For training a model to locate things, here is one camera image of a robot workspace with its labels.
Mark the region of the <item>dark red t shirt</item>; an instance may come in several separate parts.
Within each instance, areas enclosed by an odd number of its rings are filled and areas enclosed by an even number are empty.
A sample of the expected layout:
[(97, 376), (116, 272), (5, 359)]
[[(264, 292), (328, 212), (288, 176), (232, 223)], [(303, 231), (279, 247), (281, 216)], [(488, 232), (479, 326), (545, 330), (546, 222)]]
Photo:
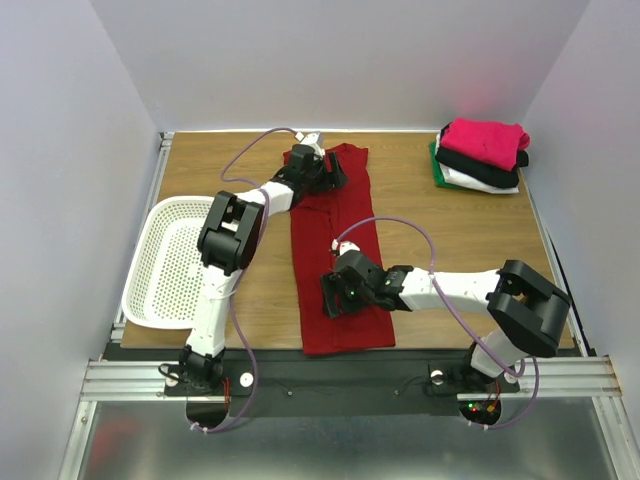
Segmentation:
[(330, 317), (324, 309), (322, 277), (343, 262), (332, 249), (347, 228), (374, 215), (366, 148), (342, 143), (330, 150), (347, 177), (339, 189), (309, 195), (294, 207), (291, 250), (298, 293), (303, 351), (329, 355), (396, 345), (391, 313), (367, 306), (354, 313)]

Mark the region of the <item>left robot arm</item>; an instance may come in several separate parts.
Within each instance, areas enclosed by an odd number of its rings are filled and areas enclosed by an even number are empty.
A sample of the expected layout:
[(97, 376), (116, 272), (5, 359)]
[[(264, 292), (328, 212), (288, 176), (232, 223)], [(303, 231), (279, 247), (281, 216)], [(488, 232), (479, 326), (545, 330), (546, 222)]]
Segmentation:
[(346, 183), (337, 156), (326, 154), (321, 134), (313, 132), (292, 146), (288, 162), (268, 182), (243, 193), (220, 191), (214, 196), (197, 240), (204, 267), (202, 293), (209, 311), (194, 321), (173, 379), (202, 394), (221, 386), (230, 301), (269, 217), (290, 211), (308, 195)]

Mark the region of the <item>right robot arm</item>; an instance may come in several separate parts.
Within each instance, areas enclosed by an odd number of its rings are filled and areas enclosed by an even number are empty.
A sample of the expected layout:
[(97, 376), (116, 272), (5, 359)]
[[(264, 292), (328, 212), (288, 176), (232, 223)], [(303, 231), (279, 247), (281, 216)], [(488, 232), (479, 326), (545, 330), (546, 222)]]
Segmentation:
[(472, 390), (484, 389), (507, 368), (518, 371), (528, 357), (554, 357), (571, 307), (568, 294), (520, 260), (485, 272), (430, 272), (410, 265), (385, 269), (352, 249), (322, 276), (321, 288), (324, 311), (332, 319), (367, 307), (490, 316), (497, 327), (484, 337), (462, 326), (472, 345), (460, 378)]

